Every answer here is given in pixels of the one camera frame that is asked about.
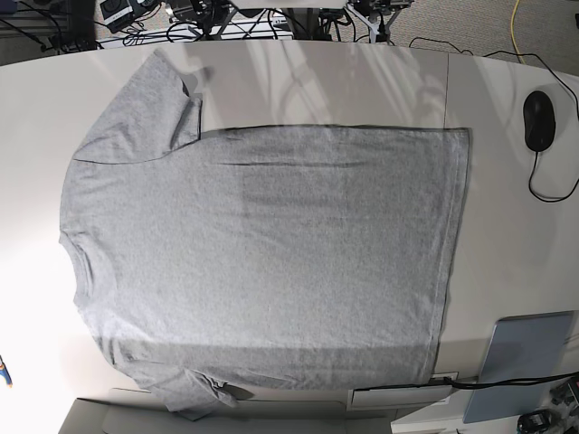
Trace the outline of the grey T-shirt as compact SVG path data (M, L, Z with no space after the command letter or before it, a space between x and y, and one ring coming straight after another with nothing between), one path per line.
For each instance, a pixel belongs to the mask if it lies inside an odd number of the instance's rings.
M427 383L470 166L465 128L203 132L151 55L74 153L60 242L106 361L171 411L230 386Z

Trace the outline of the black box device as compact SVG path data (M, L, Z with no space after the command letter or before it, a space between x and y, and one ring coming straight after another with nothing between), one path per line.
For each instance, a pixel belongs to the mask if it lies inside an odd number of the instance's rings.
M134 18L134 10L129 0L100 0L103 23L111 33L128 27Z

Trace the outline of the black computer mouse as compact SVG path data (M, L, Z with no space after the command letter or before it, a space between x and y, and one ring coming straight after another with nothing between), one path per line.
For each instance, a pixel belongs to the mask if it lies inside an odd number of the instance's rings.
M531 92L523 104L524 137L527 147L546 151L554 142L556 121L551 99L541 90Z

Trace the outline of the black device with teal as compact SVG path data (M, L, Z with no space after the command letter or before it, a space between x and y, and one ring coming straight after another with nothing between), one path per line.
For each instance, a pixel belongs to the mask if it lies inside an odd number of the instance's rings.
M545 433L551 428L553 420L554 416L550 410L536 410L523 414L517 420L517 433Z

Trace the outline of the blue orange tool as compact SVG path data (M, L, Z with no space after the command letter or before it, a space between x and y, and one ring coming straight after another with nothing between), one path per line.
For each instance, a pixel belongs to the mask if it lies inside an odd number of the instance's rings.
M13 382L10 376L10 373L8 372L8 369L5 365L4 360L0 357L0 376L4 379L5 384L9 387L12 388L13 387Z

